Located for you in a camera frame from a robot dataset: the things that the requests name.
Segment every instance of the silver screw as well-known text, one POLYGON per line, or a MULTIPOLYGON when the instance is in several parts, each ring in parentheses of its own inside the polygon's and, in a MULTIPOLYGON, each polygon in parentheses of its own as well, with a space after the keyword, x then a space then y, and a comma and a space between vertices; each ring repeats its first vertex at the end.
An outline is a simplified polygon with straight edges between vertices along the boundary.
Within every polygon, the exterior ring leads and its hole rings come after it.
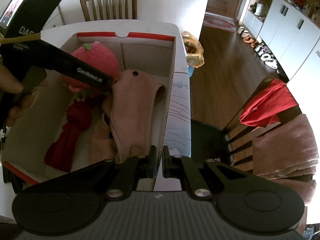
POLYGON ((210 191, 204 188, 198 188, 195 190, 195 195, 198 197, 207 197, 210 195, 210 191))
POLYGON ((122 194, 122 191, 119 189, 111 189, 107 191, 108 197, 120 197, 122 194))

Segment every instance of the wooden chair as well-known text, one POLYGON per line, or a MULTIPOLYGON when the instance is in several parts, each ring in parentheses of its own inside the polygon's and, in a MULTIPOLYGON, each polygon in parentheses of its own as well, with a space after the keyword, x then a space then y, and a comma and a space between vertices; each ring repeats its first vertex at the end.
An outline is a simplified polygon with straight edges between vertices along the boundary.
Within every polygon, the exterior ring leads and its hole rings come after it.
MULTIPOLYGON (((84 14, 84 19, 86 22, 91 21, 89 10, 87 6, 87 1, 91 1, 92 9, 93 9, 93 18, 95 21, 97 21, 97 11, 96 11, 96 5, 94 0, 80 0, 81 8, 84 14)), ((123 13, 122 13, 122 0, 111 0, 112 5, 112 12, 110 12, 110 0, 97 0, 97 3, 99 5, 99 14, 100 14, 100 20, 110 20, 110 13, 112 13, 113 19, 116 19, 116 1, 118 3, 118 13, 119 13, 119 19, 123 19, 123 13)), ((128 9, 128 0, 124 0, 124 11, 125 11, 125 19, 129 19, 129 9, 128 9)), ((137 0, 132 0, 132 19, 137 19, 137 0)))
MULTIPOLYGON (((240 123, 239 117, 243 111, 244 106, 259 92, 265 89, 275 78, 268 76, 264 78, 256 90, 252 93, 250 98, 244 103, 243 107, 238 111, 238 113, 230 120, 230 122, 222 130, 213 125, 207 123, 199 122, 196 120, 191 120, 191 158, 197 163, 203 163, 206 159, 220 159, 221 162, 230 165, 233 162, 234 155, 241 151, 244 151, 252 147, 252 140, 240 145, 239 147, 233 149, 232 144, 243 138, 245 135, 252 132, 255 127, 245 126, 240 123), (245 127, 235 136, 231 137, 230 133, 238 126, 241 125, 245 127)), ((285 111, 278 113, 280 124, 275 125, 266 132, 259 136, 270 132, 273 129, 286 124, 287 122, 293 120, 299 114, 302 114, 299 106, 291 107, 285 111)), ((253 160, 252 155, 242 158, 234 162, 234 166, 251 162, 253 160)), ((291 177, 287 179, 294 179, 300 181, 312 180, 313 174, 303 175, 299 177, 291 177)))

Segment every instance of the human hand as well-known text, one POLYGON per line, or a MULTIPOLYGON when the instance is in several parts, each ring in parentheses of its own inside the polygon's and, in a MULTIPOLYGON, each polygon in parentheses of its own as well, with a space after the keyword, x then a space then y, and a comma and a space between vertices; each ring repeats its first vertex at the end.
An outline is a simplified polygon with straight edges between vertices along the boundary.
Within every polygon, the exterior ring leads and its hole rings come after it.
MULTIPOLYGON (((46 86, 47 80, 43 80, 39 86, 46 86)), ((0 57, 0 90, 12 94, 18 94, 23 90, 21 83, 11 74, 11 72, 2 65, 2 58, 0 57)), ((24 109, 32 106, 34 98, 32 94, 25 95, 21 98, 18 106, 13 106, 6 119, 6 126, 11 127, 16 120, 22 115, 24 109)))

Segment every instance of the knotted red cloth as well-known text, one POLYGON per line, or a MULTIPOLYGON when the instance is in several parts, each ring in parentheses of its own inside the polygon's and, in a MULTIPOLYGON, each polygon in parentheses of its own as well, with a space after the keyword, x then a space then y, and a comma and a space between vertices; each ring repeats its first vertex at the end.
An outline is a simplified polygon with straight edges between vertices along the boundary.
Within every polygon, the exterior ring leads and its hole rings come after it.
POLYGON ((44 163, 57 170, 70 172, 76 143, 81 132, 87 130, 91 123, 91 105, 74 100, 67 109, 67 123, 58 140, 48 149, 44 163))
POLYGON ((275 79, 244 107, 240 122, 248 126, 266 127, 279 122, 279 112, 297 104, 287 85, 275 79))

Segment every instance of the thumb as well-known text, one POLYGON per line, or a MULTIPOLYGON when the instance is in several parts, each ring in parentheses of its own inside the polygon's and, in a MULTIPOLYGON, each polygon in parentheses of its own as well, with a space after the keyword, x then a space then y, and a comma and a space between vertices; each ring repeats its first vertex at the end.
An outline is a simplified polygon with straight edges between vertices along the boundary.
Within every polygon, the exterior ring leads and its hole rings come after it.
POLYGON ((1 63, 2 62, 0 58, 0 90, 13 94, 20 93, 23 89, 23 86, 1 63))

